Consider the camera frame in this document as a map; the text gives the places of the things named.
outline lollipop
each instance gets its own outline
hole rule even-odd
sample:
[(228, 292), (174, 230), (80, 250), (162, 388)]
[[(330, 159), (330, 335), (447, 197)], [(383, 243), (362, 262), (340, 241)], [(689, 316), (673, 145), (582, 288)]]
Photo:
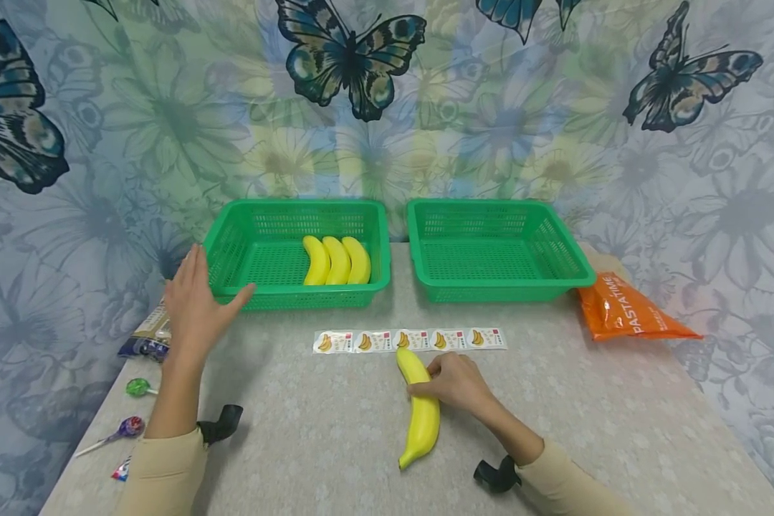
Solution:
[(150, 388), (149, 382), (146, 378), (134, 378), (129, 380), (126, 384), (126, 394), (133, 398), (140, 398), (148, 394), (158, 395), (158, 392)]
[(107, 436), (106, 439), (101, 439), (98, 442), (95, 442), (95, 444), (89, 446), (87, 449), (78, 451), (75, 453), (75, 457), (77, 458), (81, 455), (86, 455), (88, 452), (93, 452), (104, 444), (109, 444), (111, 441), (117, 441), (120, 438), (136, 438), (142, 433), (143, 420), (138, 418), (136, 415), (133, 415), (121, 421), (118, 430), (114, 434)]

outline purple lollipop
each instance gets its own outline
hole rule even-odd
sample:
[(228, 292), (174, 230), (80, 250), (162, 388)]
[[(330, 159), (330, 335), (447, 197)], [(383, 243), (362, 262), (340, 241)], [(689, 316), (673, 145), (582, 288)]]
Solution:
[(120, 438), (129, 438), (129, 439), (136, 438), (142, 433), (143, 433), (143, 420), (141, 418), (138, 418), (136, 415), (133, 415), (121, 421), (120, 426), (118, 427), (118, 430), (114, 434), (107, 436), (106, 439), (101, 439), (98, 442), (95, 442), (95, 444), (93, 444), (92, 446), (89, 446), (87, 449), (78, 451), (77, 453), (75, 453), (75, 457), (86, 455), (88, 452), (93, 452), (94, 450), (99, 449), (99, 447), (103, 446), (104, 444), (109, 444), (109, 442), (111, 441), (117, 441)]

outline green plastic basket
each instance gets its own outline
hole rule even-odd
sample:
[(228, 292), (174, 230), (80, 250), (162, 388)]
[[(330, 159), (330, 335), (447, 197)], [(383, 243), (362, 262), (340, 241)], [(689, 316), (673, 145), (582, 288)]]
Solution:
[(415, 199), (407, 211), (416, 276), (431, 302), (546, 301), (596, 281), (543, 202)]
[[(370, 254), (366, 285), (305, 286), (310, 257), (305, 235), (353, 236)], [(389, 283), (385, 208), (364, 200), (247, 199), (224, 206), (204, 240), (209, 284), (219, 303), (242, 287), (258, 286), (245, 310), (366, 306)]]

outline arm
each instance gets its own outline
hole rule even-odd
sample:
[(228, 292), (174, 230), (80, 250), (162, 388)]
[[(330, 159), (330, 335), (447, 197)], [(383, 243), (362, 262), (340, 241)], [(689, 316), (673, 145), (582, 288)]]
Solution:
[(190, 514), (206, 468), (206, 447), (197, 428), (204, 364), (253, 292), (255, 284), (247, 285), (228, 305), (219, 305), (209, 289), (206, 251), (197, 244), (166, 283), (170, 353), (146, 433), (132, 453), (118, 515)]
[(492, 395), (478, 366), (445, 353), (427, 368), (434, 377), (408, 386), (411, 396), (431, 396), (473, 414), (516, 461), (522, 489), (544, 516), (631, 516), (625, 501), (576, 466), (559, 446), (541, 439)]

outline toy banana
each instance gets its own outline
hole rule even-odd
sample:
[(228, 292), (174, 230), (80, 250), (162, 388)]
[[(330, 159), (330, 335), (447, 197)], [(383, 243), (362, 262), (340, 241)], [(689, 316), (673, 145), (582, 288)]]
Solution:
[(410, 346), (410, 339), (407, 337), (407, 333), (398, 332), (398, 347), (407, 348)]
[(347, 278), (348, 285), (365, 285), (369, 283), (370, 255), (367, 254), (364, 246), (351, 236), (345, 236), (340, 240), (340, 243), (343, 244), (344, 249), (347, 249), (350, 261), (353, 262), (353, 266), (350, 268), (350, 276)]
[(301, 240), (304, 249), (310, 255), (310, 270), (304, 278), (305, 285), (323, 285), (327, 282), (327, 275), (330, 272), (330, 256), (327, 248), (321, 244), (321, 240), (315, 236), (307, 235)]
[[(396, 362), (407, 384), (430, 381), (430, 373), (419, 357), (407, 348), (396, 350)], [(433, 398), (411, 396), (413, 414), (407, 428), (407, 444), (404, 453), (398, 458), (398, 468), (405, 469), (419, 457), (424, 457), (434, 449), (438, 439), (439, 402)]]
[(434, 343), (434, 346), (439, 349), (444, 349), (447, 346), (447, 341), (441, 333), (436, 332), (436, 342)]
[(362, 335), (361, 336), (361, 344), (359, 344), (358, 348), (361, 349), (361, 351), (367, 351), (370, 348), (373, 347), (373, 341), (370, 338), (369, 335)]
[(330, 255), (330, 272), (327, 285), (346, 285), (350, 277), (350, 255), (347, 249), (334, 236), (325, 236), (322, 240)]

